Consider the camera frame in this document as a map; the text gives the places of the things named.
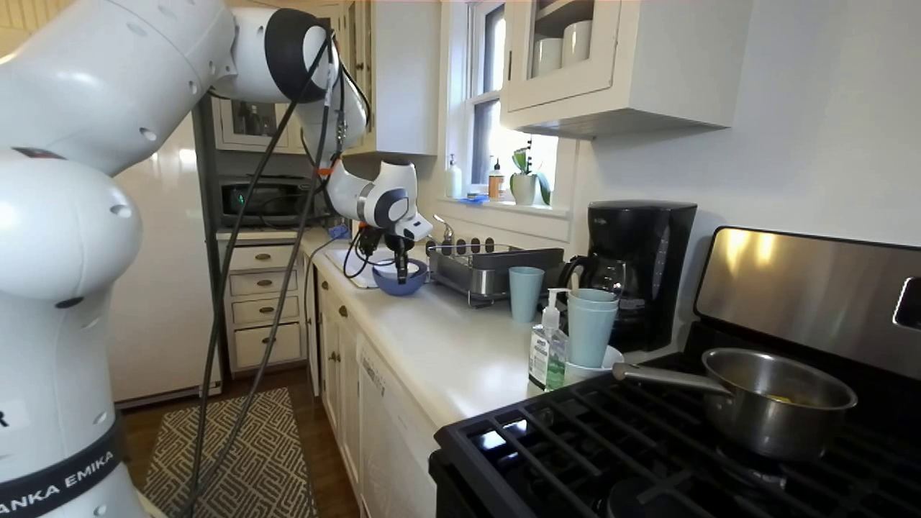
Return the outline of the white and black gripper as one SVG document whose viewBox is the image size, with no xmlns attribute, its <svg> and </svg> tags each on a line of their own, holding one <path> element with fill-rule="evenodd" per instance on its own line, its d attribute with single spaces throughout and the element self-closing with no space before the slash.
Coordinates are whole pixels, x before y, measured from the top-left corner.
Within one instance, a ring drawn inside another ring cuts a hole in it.
<svg viewBox="0 0 921 518">
<path fill-rule="evenodd" d="M 365 191 L 358 201 L 358 214 L 365 226 L 372 226 L 359 227 L 359 254 L 372 256 L 378 250 L 381 230 L 385 230 L 389 249 L 394 250 L 398 282 L 405 282 L 408 243 L 423 243 L 431 233 L 431 223 L 414 208 L 404 187 Z"/>
</svg>

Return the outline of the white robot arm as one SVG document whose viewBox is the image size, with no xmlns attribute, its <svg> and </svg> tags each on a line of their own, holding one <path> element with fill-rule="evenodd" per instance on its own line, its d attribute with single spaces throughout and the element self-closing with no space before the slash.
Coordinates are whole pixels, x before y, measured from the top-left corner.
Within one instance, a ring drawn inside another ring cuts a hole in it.
<svg viewBox="0 0 921 518">
<path fill-rule="evenodd" d="M 405 250 L 431 226 L 418 172 L 343 152 L 368 103 L 333 28 L 225 0 L 73 0 L 0 60 L 0 518 L 145 518 L 119 451 L 106 309 L 140 243 L 119 175 L 205 99 L 280 103 L 330 208 Z"/>
</svg>

